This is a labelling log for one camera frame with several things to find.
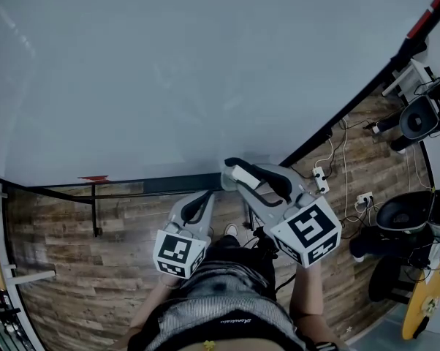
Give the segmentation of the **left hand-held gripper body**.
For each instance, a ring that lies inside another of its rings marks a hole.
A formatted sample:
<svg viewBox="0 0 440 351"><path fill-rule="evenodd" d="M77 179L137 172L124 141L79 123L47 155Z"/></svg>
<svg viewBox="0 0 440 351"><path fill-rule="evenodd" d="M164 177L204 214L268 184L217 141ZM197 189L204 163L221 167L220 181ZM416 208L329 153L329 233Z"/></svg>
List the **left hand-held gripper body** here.
<svg viewBox="0 0 440 351"><path fill-rule="evenodd" d="M153 248L156 269L170 276L189 279L204 260L211 238L168 223L159 230Z"/></svg>

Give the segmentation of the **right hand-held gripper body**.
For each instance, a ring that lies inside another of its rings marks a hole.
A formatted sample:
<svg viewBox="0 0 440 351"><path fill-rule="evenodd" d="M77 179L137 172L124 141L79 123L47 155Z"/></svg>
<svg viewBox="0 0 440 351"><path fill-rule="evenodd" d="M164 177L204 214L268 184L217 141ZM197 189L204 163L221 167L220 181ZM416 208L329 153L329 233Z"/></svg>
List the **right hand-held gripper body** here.
<svg viewBox="0 0 440 351"><path fill-rule="evenodd" d="M292 208L272 227L269 236L278 250L308 268L335 250L341 242L341 223L321 196L300 209Z"/></svg>

